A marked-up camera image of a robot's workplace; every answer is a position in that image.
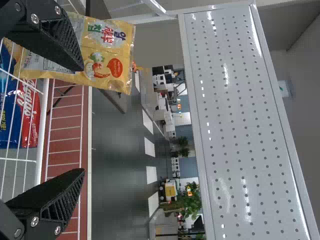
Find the metal frame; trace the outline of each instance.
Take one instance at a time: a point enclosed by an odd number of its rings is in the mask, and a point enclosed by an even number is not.
[[[278,110],[278,115],[280,118],[283,135],[285,138],[287,151],[290,158],[291,169],[292,173],[295,177],[295,184],[297,186],[297,190],[299,193],[299,198],[301,201],[302,209],[304,212],[304,217],[307,223],[307,227],[309,230],[309,234],[311,239],[316,240],[320,239],[316,219],[312,210],[310,198],[308,195],[307,187],[304,181],[302,169],[300,166],[300,162],[298,159],[296,147],[294,144],[294,139],[290,130],[290,125],[288,121],[288,117],[286,115],[285,106],[282,100],[281,93],[278,88],[278,81],[275,74],[275,70],[273,68],[272,59],[270,56],[270,52],[267,46],[267,41],[263,32],[262,24],[259,18],[258,10],[255,1],[243,1],[243,2],[235,2],[235,3],[226,3],[226,4],[219,4],[219,5],[211,5],[211,6],[204,6],[204,7],[195,7],[189,9],[181,9],[177,11],[167,11],[167,14],[178,13],[178,20],[179,20],[179,27],[180,27],[180,34],[181,34],[181,43],[182,43],[182,50],[183,50],[183,57],[184,57],[184,66],[185,66],[185,75],[186,75],[186,83],[188,86],[188,95],[189,95],[189,104],[190,104],[190,111],[191,111],[191,120],[192,120],[192,129],[193,129],[193,137],[195,143],[195,150],[197,155],[197,167],[199,172],[199,183],[201,188],[201,198],[202,198],[202,205],[204,211],[204,221],[205,221],[205,229],[208,239],[216,239],[215,232],[214,232],[214,225],[213,225],[213,216],[211,211],[211,204],[210,204],[210,196],[208,193],[208,178],[206,175],[206,167],[205,167],[205,160],[204,160],[204,150],[203,144],[201,139],[201,132],[200,132],[200,124],[199,124],[199,116],[198,116],[198,107],[196,103],[196,94],[195,94],[195,87],[194,87],[194,80],[193,80],[193,73],[191,69],[191,60],[189,55],[189,46],[187,41],[187,32],[185,27],[185,19],[184,14],[187,13],[195,13],[195,12],[204,12],[204,11],[211,11],[211,10],[218,10],[218,9],[225,9],[225,8],[234,8],[240,6],[250,6],[250,11],[253,16],[253,20],[256,24],[256,31],[259,38],[262,54],[264,56],[265,65],[267,68],[267,72],[269,75],[272,91],[274,94],[274,99],[276,103],[276,107]]]
[[[305,183],[305,179],[303,176],[303,172],[300,166],[294,138],[290,129],[290,124],[288,120],[288,116],[286,114],[286,109],[284,105],[284,101],[282,99],[281,92],[279,90],[278,80],[276,76],[276,72],[274,69],[274,65],[272,63],[270,51],[267,45],[267,40],[265,37],[265,33],[263,31],[263,27],[261,24],[261,20],[259,17],[258,9],[256,6],[255,1],[250,4],[251,13],[253,16],[253,20],[256,24],[256,31],[258,34],[258,38],[260,41],[260,46],[262,49],[262,54],[264,56],[265,65],[269,74],[269,79],[271,82],[271,87],[274,95],[274,100],[276,103],[276,107],[278,110],[278,115],[280,118],[281,126],[283,135],[286,142],[287,151],[289,154],[290,162],[291,162],[291,168],[292,168],[292,174],[295,178],[295,184],[299,193],[299,198],[302,204],[302,209],[304,211],[305,220],[307,223],[307,227],[309,230],[309,234],[311,236],[311,239],[320,239],[320,234],[318,230],[318,226],[316,223],[314,211],[311,206],[307,186]]]

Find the wall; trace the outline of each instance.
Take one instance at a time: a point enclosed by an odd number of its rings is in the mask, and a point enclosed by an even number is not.
[[[208,5],[226,4],[240,2],[241,0],[157,0],[166,10],[187,9]],[[307,2],[306,0],[256,0],[258,7],[268,6],[273,4],[290,4],[292,2]]]
[[[183,126],[176,126],[175,127],[175,135],[176,137],[184,137],[188,139],[188,141],[194,140],[194,134],[192,132],[192,125],[183,125]]]
[[[182,112],[182,113],[190,112],[189,96],[188,95],[179,95],[177,98],[180,99],[180,104],[181,104],[181,110],[179,112]]]
[[[284,104],[318,227],[320,227],[319,29],[318,16],[287,52],[285,60],[281,60],[283,56],[279,52],[272,54],[277,76],[284,76],[285,73],[279,68],[287,67],[288,76],[293,84],[294,96]]]
[[[178,20],[136,26],[133,56],[138,66],[184,64]]]
[[[179,157],[180,178],[198,177],[197,159],[192,157]]]

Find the orange label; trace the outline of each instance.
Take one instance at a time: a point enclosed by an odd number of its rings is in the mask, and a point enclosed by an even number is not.
[[[107,67],[110,69],[112,76],[114,76],[115,78],[119,78],[121,76],[123,71],[123,66],[119,59],[112,58],[109,61]]]

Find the yellow snack bag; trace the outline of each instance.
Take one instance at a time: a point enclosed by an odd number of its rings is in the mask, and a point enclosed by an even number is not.
[[[73,12],[68,12],[68,16],[81,48],[84,71],[71,71],[24,49],[14,74],[18,75],[20,70],[20,78],[54,78],[130,95],[135,26]]]

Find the white floor tile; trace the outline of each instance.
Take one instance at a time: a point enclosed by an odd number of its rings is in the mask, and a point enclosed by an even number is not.
[[[145,154],[156,157],[155,145],[146,137],[144,137],[144,151]]]
[[[157,168],[155,166],[146,166],[146,184],[157,181]]]
[[[143,118],[143,125],[150,131],[150,133],[154,134],[154,123],[147,115],[145,110],[142,109],[142,118]]]
[[[139,80],[139,71],[136,71],[134,73],[134,78],[135,78],[135,87],[136,89],[138,89],[139,93],[140,93],[140,80]]]
[[[154,214],[154,212],[157,210],[159,207],[159,197],[158,197],[158,192],[153,194],[151,197],[148,198],[148,205],[149,205],[149,217]]]

